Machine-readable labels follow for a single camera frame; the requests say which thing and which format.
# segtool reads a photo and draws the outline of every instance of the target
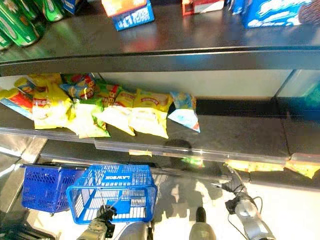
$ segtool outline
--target snack bag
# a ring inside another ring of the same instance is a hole
[[[9,99],[11,102],[27,110],[29,113],[32,113],[32,99],[29,95],[18,90],[17,88],[12,88],[10,90],[2,90],[1,97]]]
[[[28,76],[38,92],[44,92],[48,83],[62,84],[60,73],[29,74]]]
[[[95,92],[97,96],[102,98],[103,107],[112,106],[115,102],[116,97],[122,91],[122,87],[119,85],[107,84],[102,79],[96,80]]]
[[[76,117],[67,125],[67,128],[75,132],[80,139],[110,137],[106,124],[95,117],[103,109],[100,97],[87,100],[74,99]]]
[[[134,106],[135,97],[135,94],[123,90],[115,99],[114,105],[105,107],[103,112],[94,116],[131,136],[135,136],[133,128],[129,127],[129,118]]]
[[[32,117],[35,129],[66,127],[75,117],[73,102],[54,82],[47,82],[45,91],[35,91]]]
[[[90,99],[94,96],[96,82],[90,74],[82,75],[75,85],[61,84],[60,88],[65,90],[71,97],[76,99]]]
[[[62,81],[64,84],[75,85],[76,83],[78,83],[82,80],[83,76],[84,75],[82,73],[63,74]]]
[[[170,94],[138,89],[129,126],[138,132],[168,139],[166,118],[172,102]]]
[[[25,77],[20,77],[17,81],[15,81],[14,86],[20,89],[25,94],[28,94],[31,98],[34,95],[36,89],[36,86]]]
[[[32,113],[26,110],[25,108],[15,104],[14,102],[7,99],[7,90],[1,90],[0,91],[0,103],[7,106],[8,108],[16,111],[17,113],[25,116],[28,119],[32,120]]]
[[[196,98],[183,92],[170,92],[170,94],[176,109],[168,116],[168,119],[200,133],[196,114]]]

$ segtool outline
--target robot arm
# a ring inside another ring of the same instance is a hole
[[[225,203],[229,213],[236,214],[240,219],[248,240],[276,240],[268,225],[262,220],[254,200],[248,195],[241,177],[232,167],[228,166],[232,180],[214,186],[232,192],[235,198]]]

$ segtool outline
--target green can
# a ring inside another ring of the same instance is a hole
[[[34,21],[40,15],[37,6],[31,0],[16,0],[16,3],[30,21]]]
[[[61,0],[34,0],[34,3],[50,22],[59,21],[65,16],[65,9]]]
[[[0,50],[7,49],[12,44],[10,38],[0,30]]]
[[[33,44],[40,37],[14,0],[0,0],[0,29],[20,47]]]

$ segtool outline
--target blue plastic basket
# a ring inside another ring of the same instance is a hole
[[[66,189],[85,171],[84,168],[24,164],[21,204],[51,214],[69,209]]]
[[[66,190],[72,217],[89,224],[102,205],[115,207],[113,222],[149,222],[158,189],[147,165],[92,165]]]

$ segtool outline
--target white floor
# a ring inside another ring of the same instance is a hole
[[[187,240],[195,222],[195,212],[203,205],[207,223],[217,240],[242,240],[243,236],[228,223],[225,201],[231,193],[210,187],[208,182],[196,179],[159,175],[156,178],[158,200],[155,211],[154,240]],[[252,197],[263,199],[262,218],[269,225],[277,240],[320,239],[320,191],[305,191],[247,184]],[[231,221],[242,230],[237,216]],[[30,210],[27,221],[43,232],[57,236],[59,240],[73,240],[87,229],[87,225],[74,223],[71,212],[50,216],[47,212]],[[114,238],[126,226],[117,223]]]

